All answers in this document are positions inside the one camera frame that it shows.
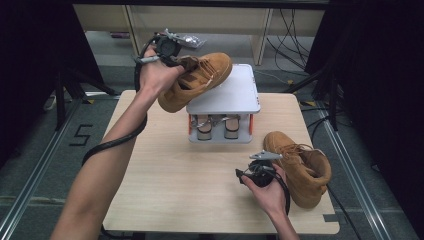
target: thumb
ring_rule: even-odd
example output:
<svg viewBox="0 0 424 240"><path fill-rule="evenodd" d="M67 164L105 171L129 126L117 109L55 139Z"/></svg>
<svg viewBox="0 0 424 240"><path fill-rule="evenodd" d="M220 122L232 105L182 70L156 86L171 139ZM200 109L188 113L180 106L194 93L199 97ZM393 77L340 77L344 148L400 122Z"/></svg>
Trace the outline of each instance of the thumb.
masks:
<svg viewBox="0 0 424 240"><path fill-rule="evenodd" d="M181 66L181 65L175 66L174 68L177 70L178 75L181 75L181 74L183 74L183 73L186 72L186 70L184 69L184 67Z"/></svg>
<svg viewBox="0 0 424 240"><path fill-rule="evenodd" d="M246 176L241 176L241 180L243 180L243 183L251 190L253 191L254 188L257 188L258 186L256 186L256 184L252 181L252 179L246 177Z"/></svg>

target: tan boot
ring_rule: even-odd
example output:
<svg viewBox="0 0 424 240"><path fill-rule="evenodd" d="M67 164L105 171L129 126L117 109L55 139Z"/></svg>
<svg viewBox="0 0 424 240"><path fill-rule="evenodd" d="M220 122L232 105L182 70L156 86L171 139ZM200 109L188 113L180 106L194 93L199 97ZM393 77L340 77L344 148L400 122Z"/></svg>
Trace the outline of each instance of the tan boot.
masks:
<svg viewBox="0 0 424 240"><path fill-rule="evenodd" d="M211 53L200 58L185 56L177 59L186 69L172 87L159 95L159 105L174 113L193 98L220 85L230 75L233 63L225 53Z"/></svg>
<svg viewBox="0 0 424 240"><path fill-rule="evenodd" d="M307 145L296 144L279 131L268 133L263 147L265 151L283 155L275 163L286 172L287 187L293 201L302 208L318 205L331 178L331 166L324 153Z"/></svg>

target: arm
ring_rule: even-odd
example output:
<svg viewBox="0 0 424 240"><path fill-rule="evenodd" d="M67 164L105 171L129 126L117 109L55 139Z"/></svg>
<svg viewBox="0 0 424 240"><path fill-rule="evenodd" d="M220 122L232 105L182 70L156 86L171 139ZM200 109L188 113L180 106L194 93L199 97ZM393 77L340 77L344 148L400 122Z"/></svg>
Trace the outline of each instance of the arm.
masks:
<svg viewBox="0 0 424 240"><path fill-rule="evenodd" d="M146 56L154 55L150 48ZM143 122L159 93L184 72L156 61L144 65L140 91L126 111L104 136L115 140L134 131ZM97 239L102 222L125 175L136 138L90 157L76 176L51 239Z"/></svg>
<svg viewBox="0 0 424 240"><path fill-rule="evenodd" d="M273 164L277 173L286 181L286 174L283 169L278 165ZM258 201L259 206L271 219L272 224L278 232L281 240L299 239L296 231L294 230L289 217L285 211L285 196L284 191L276 179L263 188L255 185L255 183L248 177L242 176L244 184L252 191L253 196Z"/></svg>

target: wrist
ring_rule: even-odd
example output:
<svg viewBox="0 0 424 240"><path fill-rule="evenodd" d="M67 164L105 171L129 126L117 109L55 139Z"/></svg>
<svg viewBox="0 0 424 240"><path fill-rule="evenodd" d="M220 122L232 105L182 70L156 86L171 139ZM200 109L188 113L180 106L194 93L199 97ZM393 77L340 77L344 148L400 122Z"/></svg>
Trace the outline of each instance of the wrist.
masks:
<svg viewBox="0 0 424 240"><path fill-rule="evenodd" d="M288 219L288 216L284 212L284 210L281 210L281 211L270 211L270 212L266 212L266 214L268 215L268 217L273 222L274 221L281 221L281 219L283 219L283 220L287 220Z"/></svg>
<svg viewBox="0 0 424 240"><path fill-rule="evenodd" d="M137 92L136 98L154 99L159 97L160 90L153 87L144 86Z"/></svg>

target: forearm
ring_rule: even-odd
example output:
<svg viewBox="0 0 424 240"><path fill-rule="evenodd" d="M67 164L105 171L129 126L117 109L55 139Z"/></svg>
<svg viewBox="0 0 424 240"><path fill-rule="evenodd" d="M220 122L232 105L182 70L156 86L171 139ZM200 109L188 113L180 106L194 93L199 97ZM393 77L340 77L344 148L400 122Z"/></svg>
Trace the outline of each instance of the forearm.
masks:
<svg viewBox="0 0 424 240"><path fill-rule="evenodd" d="M298 240L299 235L293 228L289 217L285 213L267 213L278 232L280 240Z"/></svg>
<svg viewBox="0 0 424 240"><path fill-rule="evenodd" d="M158 92L151 89L140 90L104 136L102 143L124 137L137 129L157 95ZM134 138L100 151L86 161L72 184L52 238L97 238L110 203L125 175L135 141Z"/></svg>

